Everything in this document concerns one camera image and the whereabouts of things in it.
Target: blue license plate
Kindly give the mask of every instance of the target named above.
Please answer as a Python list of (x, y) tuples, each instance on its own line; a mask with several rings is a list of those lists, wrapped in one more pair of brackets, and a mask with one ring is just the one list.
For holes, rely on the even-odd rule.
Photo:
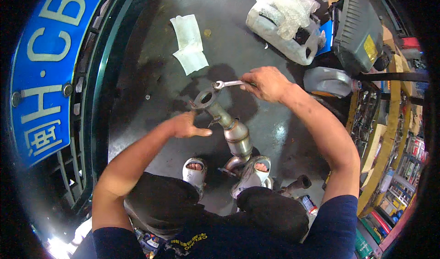
[(12, 62), (10, 108), (16, 149), (26, 166), (70, 144), (70, 97), (63, 86), (72, 83), (100, 1), (40, 0), (22, 32)]

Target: man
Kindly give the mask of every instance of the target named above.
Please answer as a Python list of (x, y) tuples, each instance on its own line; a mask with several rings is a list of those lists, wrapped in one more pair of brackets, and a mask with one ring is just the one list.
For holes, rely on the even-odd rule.
[(196, 128), (195, 114), (188, 112), (159, 124), (115, 157), (102, 173), (92, 207), (98, 258), (145, 258), (129, 215), (134, 226), (168, 240), (158, 258), (353, 256), (360, 159), (344, 126), (275, 67), (252, 69), (242, 80), (246, 84), (241, 89), (292, 110), (330, 165), (322, 205), (304, 242), (299, 243), (308, 230), (305, 209), (294, 199), (262, 187), (270, 172), (267, 157), (252, 158), (246, 165), (246, 175), (231, 192), (244, 212), (226, 217), (207, 212), (197, 203), (207, 168), (202, 159), (185, 163), (186, 182), (144, 173), (169, 138), (212, 134), (211, 130)]

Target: white sandal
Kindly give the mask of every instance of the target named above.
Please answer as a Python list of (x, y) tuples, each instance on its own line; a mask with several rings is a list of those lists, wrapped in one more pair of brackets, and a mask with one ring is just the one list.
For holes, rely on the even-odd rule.
[[(262, 163), (266, 166), (267, 172), (255, 168), (255, 164)], [(252, 186), (262, 186), (269, 189), (273, 188), (273, 179), (269, 176), (271, 170), (271, 160), (266, 156), (253, 157), (247, 162), (241, 180), (231, 189), (231, 196), (237, 199), (241, 191)]]
[[(191, 168), (187, 168), (189, 164), (200, 164), (201, 170), (194, 170)], [(188, 159), (183, 167), (182, 176), (185, 182), (190, 183), (195, 187), (199, 194), (199, 201), (203, 197), (204, 189), (205, 189), (205, 177), (206, 177), (207, 167), (205, 161), (201, 158), (190, 158)]]

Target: gray floor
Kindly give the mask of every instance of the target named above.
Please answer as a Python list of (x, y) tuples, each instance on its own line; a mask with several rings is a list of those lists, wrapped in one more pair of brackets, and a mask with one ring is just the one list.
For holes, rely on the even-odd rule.
[[(255, 0), (149, 0), (128, 44), (117, 99), (110, 121), (109, 160), (172, 115), (189, 109), (187, 101), (215, 80), (235, 80), (250, 69), (272, 65), (292, 82), (302, 84), (304, 67), (287, 60), (245, 25)], [(319, 14), (325, 13), (322, 3)], [(176, 58), (176, 34), (169, 21), (177, 15), (195, 14), (209, 67), (186, 76)], [(210, 37), (203, 31), (210, 29)], [(254, 146), (272, 160), (276, 185), (288, 185), (306, 174), (312, 187), (304, 191), (319, 206), (328, 165), (304, 125), (282, 105), (257, 100), (238, 87), (222, 91), (220, 104), (250, 129)], [(201, 113), (196, 125), (206, 127), (211, 118)], [(237, 182), (219, 173), (231, 157), (220, 125), (209, 138), (171, 139), (146, 169), (153, 174), (182, 178), (184, 162), (195, 155), (208, 162), (206, 209), (220, 215), (235, 210), (230, 187)]]

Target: black shorts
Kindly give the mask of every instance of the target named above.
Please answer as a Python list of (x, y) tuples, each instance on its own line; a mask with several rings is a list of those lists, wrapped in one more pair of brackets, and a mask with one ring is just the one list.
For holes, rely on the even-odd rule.
[(308, 231), (308, 215), (300, 202), (264, 187), (240, 193), (237, 206), (244, 212), (219, 216), (198, 204), (199, 195), (189, 183), (147, 172), (124, 201), (133, 225), (166, 240), (187, 224), (237, 224), (269, 231), (274, 237), (299, 242)]

